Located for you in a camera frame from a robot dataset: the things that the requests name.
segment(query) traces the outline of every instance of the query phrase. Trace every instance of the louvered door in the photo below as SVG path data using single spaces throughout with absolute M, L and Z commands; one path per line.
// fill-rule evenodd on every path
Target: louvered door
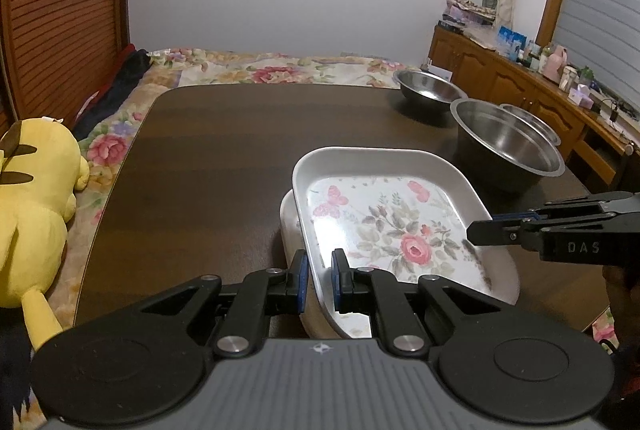
M 0 101 L 0 136 L 9 129 L 9 118 L 4 110 L 4 103 Z
M 127 42 L 126 0 L 0 0 L 2 55 L 20 118 L 65 118 Z

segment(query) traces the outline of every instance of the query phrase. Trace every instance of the yellow plush toy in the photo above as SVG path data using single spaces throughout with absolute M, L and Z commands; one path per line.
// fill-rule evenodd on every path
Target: yellow plush toy
M 18 121 L 0 140 L 0 307 L 22 306 L 34 349 L 62 328 L 47 303 L 89 166 L 49 118 Z

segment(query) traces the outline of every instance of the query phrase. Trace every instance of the metal screw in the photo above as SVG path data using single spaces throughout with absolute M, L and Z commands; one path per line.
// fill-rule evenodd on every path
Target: metal screw
M 424 340 L 415 334 L 404 334 L 394 339 L 394 346 L 406 352 L 415 352 L 424 347 Z
M 218 340 L 218 349 L 225 352 L 242 352 L 249 347 L 249 341 L 242 336 L 223 336 Z

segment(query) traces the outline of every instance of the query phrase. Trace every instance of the floral tray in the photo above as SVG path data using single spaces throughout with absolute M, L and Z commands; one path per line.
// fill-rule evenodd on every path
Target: floral tray
M 434 274 L 511 304 L 518 298 L 508 250 L 466 240 L 472 221 L 491 216 L 464 175 L 439 156 L 325 147 L 296 164 L 293 194 L 318 303 L 340 336 L 368 337 L 370 328 L 364 315 L 334 311 L 335 248 L 344 249 L 352 267 L 386 269 L 403 282 Z

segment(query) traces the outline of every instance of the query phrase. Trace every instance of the stainless steel bowl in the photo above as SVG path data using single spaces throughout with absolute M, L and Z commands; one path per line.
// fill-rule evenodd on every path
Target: stainless steel bowl
M 529 123 L 482 100 L 451 104 L 458 123 L 457 155 L 478 178 L 506 192 L 523 192 L 542 177 L 564 173 L 551 142 Z
M 462 89 L 431 73 L 401 69 L 394 73 L 394 82 L 408 100 L 434 112 L 447 112 L 451 102 L 466 98 Z
M 526 121 L 556 147 L 559 147 L 560 143 L 562 143 L 562 140 L 560 139 L 560 136 L 556 134 L 556 131 L 549 127 L 544 121 L 540 120 L 536 115 L 532 115 L 529 111 L 525 111 L 524 109 L 520 109 L 519 107 L 511 104 L 500 104 L 500 108 Z

